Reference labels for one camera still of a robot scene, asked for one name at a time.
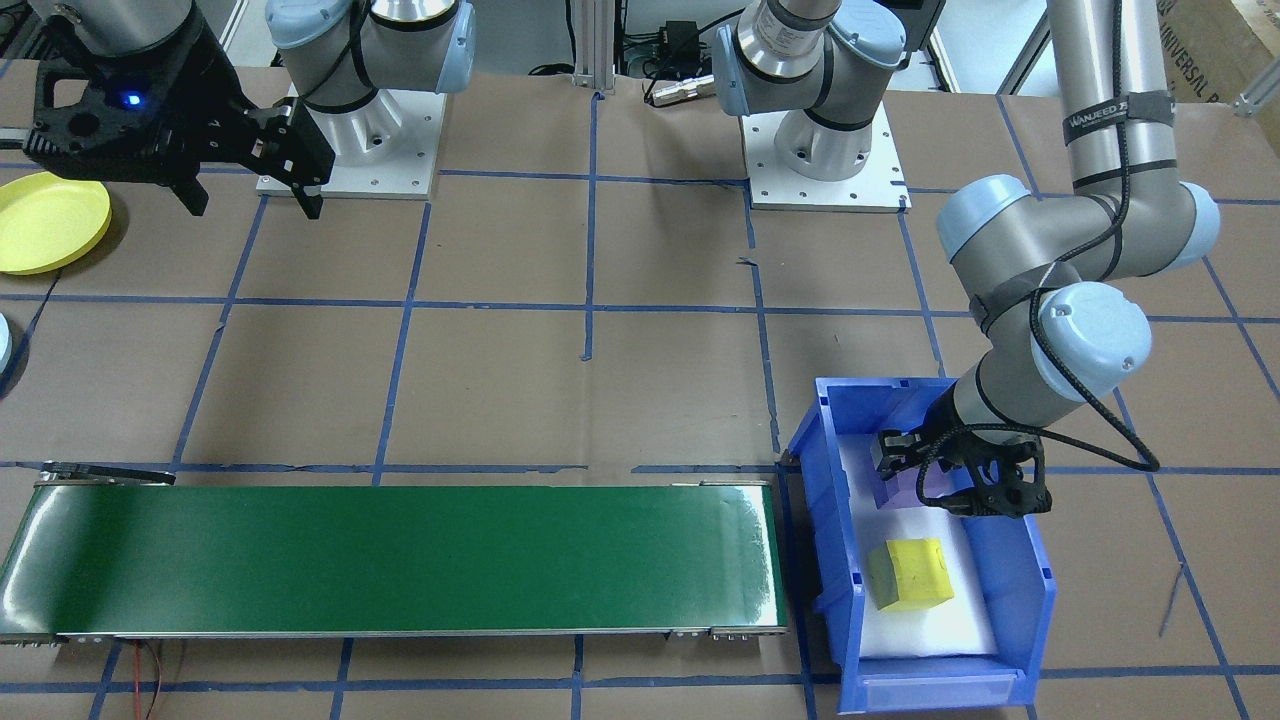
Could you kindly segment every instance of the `green conveyor belt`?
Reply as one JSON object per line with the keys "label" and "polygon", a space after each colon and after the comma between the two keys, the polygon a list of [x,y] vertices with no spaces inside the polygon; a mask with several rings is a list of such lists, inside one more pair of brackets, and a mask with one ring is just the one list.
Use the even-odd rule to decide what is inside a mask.
{"label": "green conveyor belt", "polygon": [[37,487],[0,641],[768,632],[769,491]]}

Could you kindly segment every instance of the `yellow plate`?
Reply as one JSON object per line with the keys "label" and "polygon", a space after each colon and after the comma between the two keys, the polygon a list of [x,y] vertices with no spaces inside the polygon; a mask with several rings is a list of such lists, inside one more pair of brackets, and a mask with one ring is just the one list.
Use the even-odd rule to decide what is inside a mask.
{"label": "yellow plate", "polygon": [[88,252],[111,224],[100,182],[36,173],[0,187],[0,273],[56,270]]}

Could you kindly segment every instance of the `white foam insert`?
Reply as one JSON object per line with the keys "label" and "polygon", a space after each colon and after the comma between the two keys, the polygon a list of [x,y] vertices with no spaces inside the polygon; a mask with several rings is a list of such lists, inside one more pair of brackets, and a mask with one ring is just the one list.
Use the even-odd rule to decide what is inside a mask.
{"label": "white foam insert", "polygon": [[[850,511],[858,538],[867,611],[863,616],[860,657],[933,657],[996,655],[987,605],[982,600],[978,570],[969,536],[960,519],[937,507],[877,510],[872,482],[881,482],[870,459],[874,436],[837,436],[840,462],[849,477]],[[938,538],[955,597],[928,610],[882,612],[870,594],[872,550],[887,539]]]}

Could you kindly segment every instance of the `cardboard box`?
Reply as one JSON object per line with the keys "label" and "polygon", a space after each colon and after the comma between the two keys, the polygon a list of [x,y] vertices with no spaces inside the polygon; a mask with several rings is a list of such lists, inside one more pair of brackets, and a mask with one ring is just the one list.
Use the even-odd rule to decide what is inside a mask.
{"label": "cardboard box", "polygon": [[[1158,0],[1169,88],[1179,102],[1228,102],[1280,55],[1280,0]],[[1256,117],[1280,155],[1280,99]]]}

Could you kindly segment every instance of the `black strap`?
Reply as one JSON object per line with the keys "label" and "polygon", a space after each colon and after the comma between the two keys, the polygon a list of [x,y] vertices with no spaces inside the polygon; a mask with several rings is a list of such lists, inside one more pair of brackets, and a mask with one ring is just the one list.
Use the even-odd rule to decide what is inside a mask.
{"label": "black strap", "polygon": [[1103,100],[1062,120],[1062,137],[1070,145],[1091,132],[1108,128],[1125,120],[1147,120],[1172,127],[1174,96],[1164,90],[1130,92],[1124,97]]}

